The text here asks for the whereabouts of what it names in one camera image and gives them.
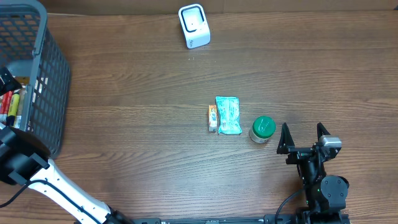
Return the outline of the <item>teal tissue packet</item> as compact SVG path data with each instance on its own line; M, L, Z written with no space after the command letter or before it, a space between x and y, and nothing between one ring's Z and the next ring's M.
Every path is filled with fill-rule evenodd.
M215 98L220 126L219 134L241 134L239 98L233 96L217 96Z

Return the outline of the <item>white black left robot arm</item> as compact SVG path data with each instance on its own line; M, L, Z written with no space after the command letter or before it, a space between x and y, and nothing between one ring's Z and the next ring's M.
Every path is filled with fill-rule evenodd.
M1 182L21 185L21 189L1 204L11 204L25 189L32 189L48 197L77 223L118 223L132 221L82 190L70 180L50 158L47 147L35 136L1 124Z

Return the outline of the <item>red snack bar packet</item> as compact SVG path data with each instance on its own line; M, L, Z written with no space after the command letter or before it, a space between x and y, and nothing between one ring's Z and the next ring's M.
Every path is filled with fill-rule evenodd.
M1 123L5 124L6 123L6 118L9 110L9 105L12 99L12 91L7 92L6 94L3 95L2 98L2 104L1 104Z

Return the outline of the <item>beige snack pouch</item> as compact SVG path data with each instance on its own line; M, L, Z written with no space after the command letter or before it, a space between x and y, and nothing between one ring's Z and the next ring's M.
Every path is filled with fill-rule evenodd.
M22 85L22 88L20 90L18 90L19 102L18 102L17 113L16 113L15 122L14 122L14 127L20 128L21 120L22 120L22 112L24 109L24 98L25 98L25 94L27 93L26 86L29 84L30 78L29 77L17 77L16 80Z

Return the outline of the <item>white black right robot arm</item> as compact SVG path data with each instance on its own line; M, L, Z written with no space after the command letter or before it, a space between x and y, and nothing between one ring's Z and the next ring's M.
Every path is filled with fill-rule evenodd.
M296 209L289 223L349 223L348 216L341 213L346 208L349 182L342 176L327 175L324 166L341 148L341 139L330 134L322 123L317 124L317 142L310 147L295 147L287 123L282 125L277 153L286 154L286 163L297 167L303 187L281 203L275 223L284 205L302 192L307 206Z

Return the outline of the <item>yellow black marker pen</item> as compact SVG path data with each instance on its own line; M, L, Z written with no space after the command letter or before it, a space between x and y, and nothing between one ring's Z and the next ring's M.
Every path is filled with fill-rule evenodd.
M11 102L9 105L9 111L8 111L7 118L6 118L7 126L13 126L15 123L15 119L17 116L17 110L18 110L18 106L19 106L19 99L20 99L20 93L15 92L12 95Z

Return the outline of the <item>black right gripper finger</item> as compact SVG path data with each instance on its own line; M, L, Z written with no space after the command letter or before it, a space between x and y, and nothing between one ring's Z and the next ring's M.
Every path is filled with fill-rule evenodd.
M280 141L277 147L278 154L289 154L290 150L295 147L289 127L287 123L282 124Z
M324 127L322 123L317 124L317 138L320 140L320 138L324 135L330 135L330 133L327 131L327 129Z

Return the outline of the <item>green lid jar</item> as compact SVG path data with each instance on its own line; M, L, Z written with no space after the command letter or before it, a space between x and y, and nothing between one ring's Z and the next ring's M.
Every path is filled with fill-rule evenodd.
M268 116L260 116L253 122L249 136L252 141L263 144L275 133L275 122Z

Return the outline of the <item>orange tissue packet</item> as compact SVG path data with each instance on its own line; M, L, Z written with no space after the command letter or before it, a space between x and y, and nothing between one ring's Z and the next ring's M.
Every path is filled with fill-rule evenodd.
M208 130L209 132L216 132L218 127L218 112L216 105L208 107Z

